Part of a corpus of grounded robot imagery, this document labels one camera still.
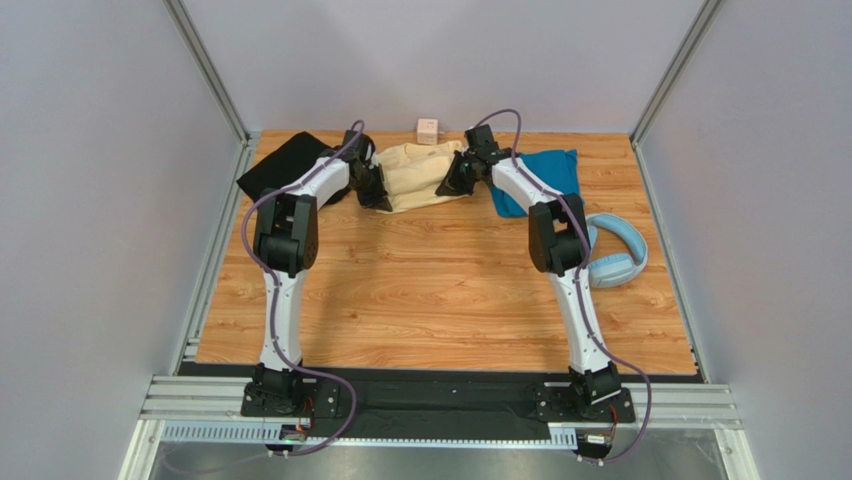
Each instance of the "white wall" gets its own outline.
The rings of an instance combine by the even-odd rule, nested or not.
[[[115,478],[236,140],[160,2],[4,2],[0,45],[0,476]]]
[[[636,126],[701,0],[185,0],[249,129]],[[511,118],[495,128],[514,128]]]
[[[849,478],[852,3],[738,0],[642,147],[764,479]]]

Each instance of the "metal floor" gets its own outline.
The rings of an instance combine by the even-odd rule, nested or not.
[[[618,433],[614,451],[625,448],[635,436],[627,429]],[[215,468],[264,451],[258,445],[160,445],[160,454],[171,452],[169,462],[181,469]],[[192,477],[172,473],[158,461],[150,478]],[[569,451],[332,447],[303,458],[261,459],[203,478],[725,480],[728,476],[713,430],[649,430],[637,451],[623,463],[603,468],[580,464]]]

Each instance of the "metal extrusion frame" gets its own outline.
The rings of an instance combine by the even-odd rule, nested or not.
[[[634,128],[633,133],[630,134],[630,141],[634,144],[634,148],[636,148],[637,144],[642,144],[642,141],[648,133],[648,130],[651,128],[651,124],[654,122],[657,113],[659,113],[660,108],[662,108],[669,92],[671,92],[672,87],[674,87],[678,78],[680,78],[680,75],[687,63],[689,63],[689,59],[692,58],[693,53],[695,53],[695,49],[698,47],[698,44],[701,42],[701,39],[710,27],[710,24],[713,22],[713,19],[723,2],[724,0],[704,0],[704,4],[695,16],[695,20],[689,27],[686,37],[684,37],[681,42],[680,47],[669,64],[668,69],[666,69],[666,73],[663,74],[660,84],[657,86],[657,89],[651,96],[651,100],[642,112],[642,116],[639,117],[639,122],[636,124],[636,128]]]
[[[278,433],[283,424],[298,418],[246,418],[239,414],[243,388],[249,378],[156,376],[142,406],[128,449],[121,479],[147,479],[160,442],[214,442],[288,444]],[[644,384],[625,384],[631,389],[637,417],[645,413]],[[709,429],[716,434],[719,451],[731,479],[755,479],[754,466],[742,422],[726,385],[658,384],[653,387],[654,405],[650,429]],[[637,424],[621,428],[635,429]],[[608,424],[551,422],[549,440],[424,440],[345,438],[338,445],[360,447],[488,448],[571,450],[576,447],[576,428],[606,428]],[[299,445],[313,445],[323,437],[309,437]]]
[[[228,121],[228,125],[233,130],[237,139],[245,144],[249,140],[250,132],[246,129],[245,124],[243,124],[237,112],[237,107],[234,105],[234,102],[228,95],[228,91],[225,89],[225,84],[222,83],[222,79],[216,72],[213,60],[207,54],[204,43],[201,41],[195,25],[192,24],[192,19],[189,16],[186,6],[183,4],[183,0],[163,0],[163,5],[169,11],[175,27],[177,27],[178,32],[183,37],[189,53],[195,60],[195,64],[198,65],[198,70],[204,76],[207,86],[210,87],[210,92],[213,94],[216,103],[219,104],[225,120]]]
[[[692,328],[692,309],[690,308],[689,302],[681,288],[683,282],[681,281],[680,270],[678,269],[677,262],[672,255],[669,235],[666,231],[665,223],[663,223],[662,216],[660,215],[657,197],[654,194],[654,189],[651,187],[651,183],[648,178],[648,168],[645,164],[645,158],[642,156],[642,149],[637,148],[635,143],[633,144],[633,155],[636,158],[636,163],[639,165],[639,176],[642,178],[642,185],[645,187],[645,195],[648,197],[648,206],[651,210],[651,217],[654,219],[654,226],[657,229],[657,238],[660,239],[660,249],[663,251],[663,257],[665,257],[666,266],[669,269],[669,275],[672,280],[672,289],[674,290],[675,300],[677,300],[678,310],[680,310],[680,318],[683,321],[684,330],[686,330],[686,338],[687,341],[689,341],[689,345],[692,350],[692,358],[694,359],[695,365],[702,378],[707,379],[709,372],[707,372],[704,368],[706,364],[704,363],[704,359],[701,355],[701,345],[698,344],[698,339],[696,338]]]
[[[201,274],[193,291],[192,304],[189,308],[188,318],[185,320],[186,327],[180,341],[180,348],[172,359],[172,373],[177,373],[182,362],[195,361],[195,353],[198,351],[198,344],[201,341],[201,331],[210,311],[213,291],[216,288],[219,272],[221,272],[222,264],[225,261],[225,249],[228,248],[228,239],[240,206],[240,188],[236,182],[251,166],[259,140],[260,133],[253,132],[248,142],[240,148],[234,161],[234,173],[228,180],[225,203],[221,208],[222,214],[219,216],[216,231],[207,248],[204,263],[201,265]]]
[[[198,422],[276,422],[282,419],[247,418],[240,415],[248,377],[155,376],[140,420]],[[645,414],[647,393],[642,383],[627,383],[637,418]],[[656,384],[649,428],[733,429],[742,428],[731,390],[726,385]],[[560,427],[608,427],[608,424],[551,423]]]

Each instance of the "headphones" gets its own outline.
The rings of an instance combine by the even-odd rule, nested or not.
[[[639,230],[627,220],[611,213],[596,213],[586,217],[586,225],[589,230],[589,247],[592,250],[598,239],[598,228],[616,234],[630,249],[630,254],[616,253],[590,263],[589,283],[592,287],[609,288],[623,285],[636,278],[648,264],[648,244]]]

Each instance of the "beige cloth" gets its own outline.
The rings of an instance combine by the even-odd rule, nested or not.
[[[462,150],[458,140],[440,145],[404,143],[376,154],[393,207],[393,212],[382,213],[399,213],[461,198],[435,195],[450,170],[456,150]]]

